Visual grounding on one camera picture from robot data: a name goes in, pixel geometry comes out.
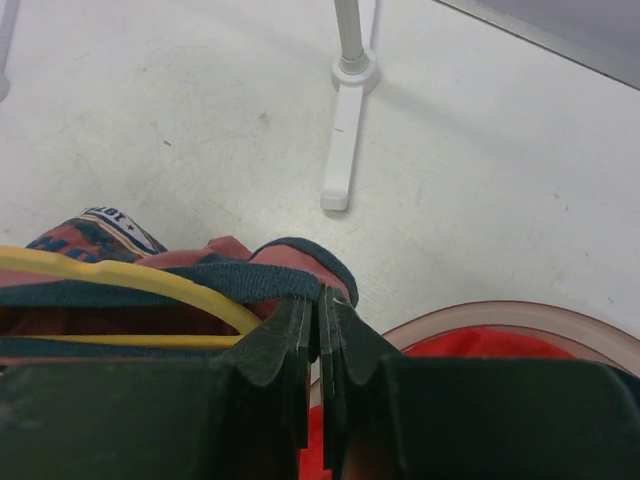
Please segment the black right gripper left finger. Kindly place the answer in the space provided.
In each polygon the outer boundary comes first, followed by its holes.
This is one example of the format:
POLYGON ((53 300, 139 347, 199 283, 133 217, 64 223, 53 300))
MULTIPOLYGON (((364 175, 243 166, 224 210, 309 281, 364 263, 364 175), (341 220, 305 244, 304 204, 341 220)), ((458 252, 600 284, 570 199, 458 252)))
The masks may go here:
POLYGON ((312 305, 283 300, 228 351, 29 361, 1 377, 5 479, 294 479, 312 305))

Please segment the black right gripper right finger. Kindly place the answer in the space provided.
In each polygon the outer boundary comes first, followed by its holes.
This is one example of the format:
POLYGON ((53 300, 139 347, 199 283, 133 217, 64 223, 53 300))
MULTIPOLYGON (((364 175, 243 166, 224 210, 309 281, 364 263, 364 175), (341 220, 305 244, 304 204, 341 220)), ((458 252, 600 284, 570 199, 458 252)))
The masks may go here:
POLYGON ((635 479, 639 375, 580 359, 416 358, 318 302, 324 465, 362 434, 394 479, 635 479))

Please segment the maroon tank top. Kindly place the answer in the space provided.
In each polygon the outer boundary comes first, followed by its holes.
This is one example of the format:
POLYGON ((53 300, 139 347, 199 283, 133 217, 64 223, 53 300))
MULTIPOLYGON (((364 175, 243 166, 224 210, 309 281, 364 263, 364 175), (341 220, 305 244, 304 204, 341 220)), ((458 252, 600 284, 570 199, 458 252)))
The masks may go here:
POLYGON ((351 271, 311 240, 250 250, 231 236, 170 250, 123 211, 84 210, 23 248, 1 252, 4 356, 141 355, 217 346, 285 299, 324 288, 356 304, 351 271))

